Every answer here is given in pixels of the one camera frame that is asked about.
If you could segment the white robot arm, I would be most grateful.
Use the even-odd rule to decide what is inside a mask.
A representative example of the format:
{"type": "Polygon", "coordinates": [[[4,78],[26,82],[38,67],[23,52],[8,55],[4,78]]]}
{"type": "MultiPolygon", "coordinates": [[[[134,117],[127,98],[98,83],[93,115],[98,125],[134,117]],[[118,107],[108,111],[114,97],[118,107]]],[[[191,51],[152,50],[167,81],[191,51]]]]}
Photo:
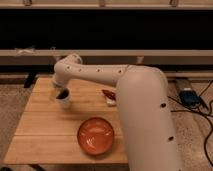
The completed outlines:
{"type": "Polygon", "coordinates": [[[82,79],[116,89],[130,171],[183,171],[165,74],[142,65],[84,65],[71,54],[54,65],[53,84],[82,79]]]}

